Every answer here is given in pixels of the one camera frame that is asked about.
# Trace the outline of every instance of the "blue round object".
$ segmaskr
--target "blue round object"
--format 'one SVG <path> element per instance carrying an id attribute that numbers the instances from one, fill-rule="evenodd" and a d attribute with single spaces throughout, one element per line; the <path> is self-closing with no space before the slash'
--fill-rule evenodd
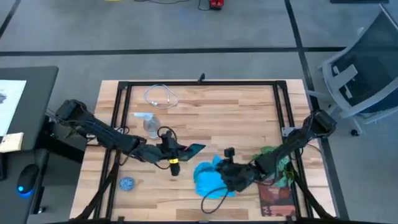
<path id="1" fill-rule="evenodd" d="M 119 183 L 120 189 L 130 191 L 134 188 L 134 179 L 131 177 L 123 177 Z"/>

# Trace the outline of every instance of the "office chair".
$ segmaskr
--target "office chair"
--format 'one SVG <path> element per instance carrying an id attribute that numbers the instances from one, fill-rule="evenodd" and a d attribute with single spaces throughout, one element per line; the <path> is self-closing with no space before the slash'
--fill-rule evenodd
<path id="1" fill-rule="evenodd" d="M 307 94 L 330 102 L 329 114 L 351 118 L 351 135 L 363 133 L 358 118 L 369 124 L 398 111 L 398 26 L 386 8 L 358 35 L 354 44 L 324 61 L 322 71 L 329 95 Z"/>

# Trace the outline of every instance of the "clear plastic bottle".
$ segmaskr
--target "clear plastic bottle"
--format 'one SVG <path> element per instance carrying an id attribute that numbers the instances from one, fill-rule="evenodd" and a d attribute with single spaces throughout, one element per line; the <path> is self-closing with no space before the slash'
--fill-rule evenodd
<path id="1" fill-rule="evenodd" d="M 144 130 L 148 133 L 150 138 L 158 138 L 157 130 L 160 128 L 160 121 L 153 113 L 134 113 L 134 116 L 144 120 Z"/>

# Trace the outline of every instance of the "gray floor tile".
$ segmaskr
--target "gray floor tile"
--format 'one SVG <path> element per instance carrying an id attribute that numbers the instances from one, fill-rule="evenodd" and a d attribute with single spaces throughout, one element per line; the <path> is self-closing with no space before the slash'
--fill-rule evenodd
<path id="1" fill-rule="evenodd" d="M 316 67 L 334 53 L 307 53 L 315 89 L 327 93 Z M 330 136 L 330 146 L 352 220 L 395 223 L 398 179 L 398 114 L 364 125 L 364 134 L 352 137 L 352 124 L 342 120 Z"/>
<path id="2" fill-rule="evenodd" d="M 368 26 L 380 12 L 377 4 L 332 4 L 329 0 L 290 1 L 303 46 L 346 47 L 357 30 Z"/>
<path id="3" fill-rule="evenodd" d="M 6 19 L 8 12 L 12 8 L 15 0 L 2 0 L 0 1 L 0 26 Z"/>
<path id="4" fill-rule="evenodd" d="M 22 1 L 0 50 L 104 50 L 294 46 L 280 0 L 230 0 L 199 11 L 198 0 L 173 5 L 98 0 Z"/>
<path id="5" fill-rule="evenodd" d="M 101 80 L 302 78 L 296 53 L 1 57 L 0 67 L 60 68 L 50 108 L 76 98 L 95 107 Z"/>

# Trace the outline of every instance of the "wooden table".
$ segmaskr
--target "wooden table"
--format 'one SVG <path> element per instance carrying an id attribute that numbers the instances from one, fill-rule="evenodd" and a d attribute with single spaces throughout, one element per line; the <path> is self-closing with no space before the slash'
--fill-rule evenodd
<path id="1" fill-rule="evenodd" d="M 301 126 L 303 119 L 309 115 L 303 83 L 301 80 L 286 82 L 295 124 Z M 95 116 L 108 124 L 111 122 L 117 85 L 118 81 L 103 81 L 99 92 Z M 130 192 L 117 188 L 113 220 L 118 216 L 124 216 L 126 221 L 285 220 L 284 217 L 261 215 L 259 189 L 256 184 L 252 184 L 236 197 L 227 198 L 214 214 L 205 215 L 200 210 L 201 197 L 195 193 L 193 183 L 194 168 L 203 161 L 210 162 L 215 154 L 223 157 L 223 150 L 227 147 L 235 148 L 236 162 L 248 162 L 253 154 L 259 152 L 260 147 L 278 146 L 282 143 L 272 87 L 171 86 L 180 101 L 177 106 L 167 110 L 154 108 L 144 101 L 146 88 L 147 86 L 134 86 L 132 89 L 127 119 L 131 133 L 147 138 L 142 120 L 133 117 L 132 113 L 153 112 L 162 125 L 174 129 L 180 144 L 190 145 L 195 142 L 207 147 L 190 161 L 181 163 L 178 177 L 172 177 L 169 170 L 160 170 L 153 164 L 129 159 L 120 167 L 118 178 L 133 177 L 137 186 Z M 149 98 L 160 103 L 165 102 L 164 90 L 152 90 Z M 309 189 L 321 205 L 334 215 L 322 157 L 317 150 L 318 144 L 316 141 L 310 144 L 302 155 Z M 71 217 L 77 216 L 97 191 L 103 157 L 103 148 L 87 147 Z M 301 211 L 304 211 L 302 195 L 300 192 L 298 194 Z M 107 198 L 103 202 L 102 217 Z M 210 210 L 218 203 L 219 200 L 207 200 L 205 208 Z"/>

